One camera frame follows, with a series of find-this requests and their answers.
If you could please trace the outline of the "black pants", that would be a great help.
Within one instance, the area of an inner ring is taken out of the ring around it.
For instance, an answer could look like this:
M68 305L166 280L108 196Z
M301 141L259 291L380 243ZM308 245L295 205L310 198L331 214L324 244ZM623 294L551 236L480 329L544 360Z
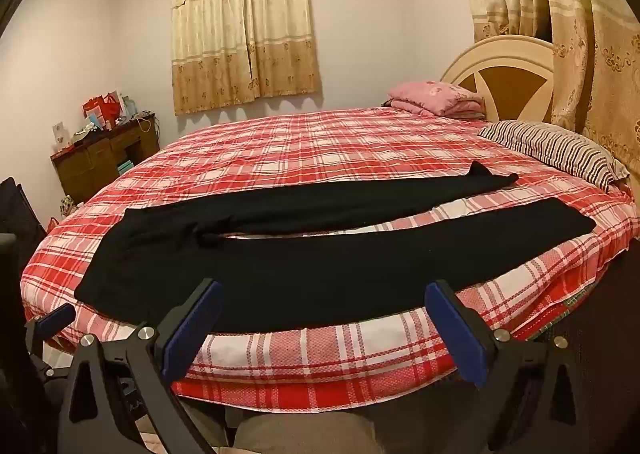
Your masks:
M406 312L433 281L462 291L594 230L592 218L556 198L390 229L517 179L473 162L449 177L260 188L129 209L103 236L75 296L115 321L156 325L210 278L222 286L218 333Z

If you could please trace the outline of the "black folding chair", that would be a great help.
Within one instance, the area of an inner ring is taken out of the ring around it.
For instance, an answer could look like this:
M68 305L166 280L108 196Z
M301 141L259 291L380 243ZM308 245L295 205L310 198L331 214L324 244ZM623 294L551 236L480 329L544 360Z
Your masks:
M47 236L32 210L21 184L7 177L0 186L1 232L14 234L17 240L18 268L23 272Z

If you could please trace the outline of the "dark wooden desk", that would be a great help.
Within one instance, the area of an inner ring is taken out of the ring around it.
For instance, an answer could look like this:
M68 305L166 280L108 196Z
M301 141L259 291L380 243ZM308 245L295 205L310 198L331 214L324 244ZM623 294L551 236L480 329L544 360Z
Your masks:
M157 121L152 112L111 131L94 131L77 144L58 151L51 162L65 195L85 203L125 171L160 150Z

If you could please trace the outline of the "teal box under desk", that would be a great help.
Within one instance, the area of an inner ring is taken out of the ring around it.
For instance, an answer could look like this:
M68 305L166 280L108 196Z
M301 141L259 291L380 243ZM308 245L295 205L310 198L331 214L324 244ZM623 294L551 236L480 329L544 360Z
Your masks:
M133 167L134 167L134 162L132 162L130 160L126 160L125 162L122 162L117 167L118 174L122 175L122 174L126 173L127 171L131 170Z

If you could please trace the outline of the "white greeting card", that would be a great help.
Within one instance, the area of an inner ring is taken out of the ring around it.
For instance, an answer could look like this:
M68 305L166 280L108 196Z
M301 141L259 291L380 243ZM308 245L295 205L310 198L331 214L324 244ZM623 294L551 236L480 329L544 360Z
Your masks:
M68 133L63 122L55 123L52 127L52 131L55 139L55 149L57 151L62 151L63 148L70 145L70 133Z

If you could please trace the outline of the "red gift bags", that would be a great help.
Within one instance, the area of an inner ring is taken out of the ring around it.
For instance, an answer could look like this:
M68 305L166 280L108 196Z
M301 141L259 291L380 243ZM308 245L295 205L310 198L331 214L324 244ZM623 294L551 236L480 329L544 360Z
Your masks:
M113 130L122 114L122 104L116 92L90 98L82 105L84 116L102 130Z

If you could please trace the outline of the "striped pillow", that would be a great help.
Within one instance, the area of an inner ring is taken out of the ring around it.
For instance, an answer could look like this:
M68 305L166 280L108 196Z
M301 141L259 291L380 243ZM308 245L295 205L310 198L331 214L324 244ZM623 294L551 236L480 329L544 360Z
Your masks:
M532 157L607 192L630 172L604 147L586 136L546 122L506 120L489 123L480 137Z

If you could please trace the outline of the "pink folded blanket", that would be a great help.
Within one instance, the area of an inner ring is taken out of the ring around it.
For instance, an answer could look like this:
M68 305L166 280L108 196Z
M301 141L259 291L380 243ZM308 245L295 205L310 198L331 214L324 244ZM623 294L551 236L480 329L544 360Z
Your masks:
M480 94L440 81L409 81L388 91L390 106L416 115L458 120L484 120L486 106Z

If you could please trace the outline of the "cream round headboard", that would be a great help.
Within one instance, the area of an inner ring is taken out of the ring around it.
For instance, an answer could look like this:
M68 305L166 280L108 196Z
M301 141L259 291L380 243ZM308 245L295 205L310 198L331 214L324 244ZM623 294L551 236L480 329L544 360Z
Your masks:
M480 94L489 122L550 122L553 63L549 42L516 34L493 36L461 53L442 81Z

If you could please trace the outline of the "beige window curtain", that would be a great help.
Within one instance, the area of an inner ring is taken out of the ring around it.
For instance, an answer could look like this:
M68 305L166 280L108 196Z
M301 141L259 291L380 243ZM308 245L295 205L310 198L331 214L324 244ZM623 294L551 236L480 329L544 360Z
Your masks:
M178 115L321 88L309 0L172 0Z

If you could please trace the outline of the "beige floral side curtain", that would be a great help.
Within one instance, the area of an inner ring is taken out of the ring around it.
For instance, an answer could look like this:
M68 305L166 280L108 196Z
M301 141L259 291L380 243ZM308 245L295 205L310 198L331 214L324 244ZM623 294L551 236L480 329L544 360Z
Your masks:
M547 40L550 120L639 171L639 21L626 0L469 0L474 36Z

